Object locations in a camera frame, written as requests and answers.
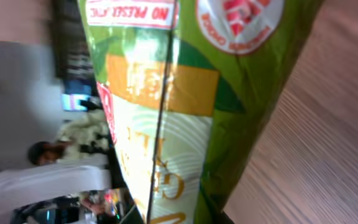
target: red and white label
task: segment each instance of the red and white label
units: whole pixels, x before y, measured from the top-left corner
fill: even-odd
[[[174,0],[88,0],[90,26],[134,26],[170,29],[177,19]]]
[[[107,122],[109,124],[110,134],[112,137],[112,141],[115,144],[117,142],[117,134],[114,123],[114,110],[112,107],[112,95],[110,90],[105,87],[103,84],[98,82],[98,91],[100,100],[103,105],[104,114],[106,115]]]
[[[215,47],[248,54],[277,28],[283,8],[284,0],[198,0],[197,20]]]

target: white circle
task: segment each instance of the white circle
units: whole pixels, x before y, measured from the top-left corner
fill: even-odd
[[[248,54],[277,28],[284,0],[198,0],[197,20],[203,35],[218,49]]]

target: plastic packaging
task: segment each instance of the plastic packaging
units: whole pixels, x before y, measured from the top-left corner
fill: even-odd
[[[214,222],[321,2],[79,0],[117,157],[145,222]]]

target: black hair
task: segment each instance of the black hair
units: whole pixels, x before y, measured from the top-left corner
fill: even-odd
[[[29,151],[27,152],[27,158],[33,165],[38,165],[38,161],[41,158],[42,154],[47,151],[47,145],[49,142],[47,141],[40,141],[33,144]]]

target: person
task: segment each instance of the person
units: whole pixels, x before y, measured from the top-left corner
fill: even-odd
[[[92,110],[82,118],[64,124],[54,142],[40,141],[33,144],[28,160],[36,166],[55,162],[84,159],[93,153],[105,153],[112,147],[109,128],[103,110]],[[79,197],[82,206],[99,215],[104,212],[102,204],[93,203],[88,192],[70,195]]]

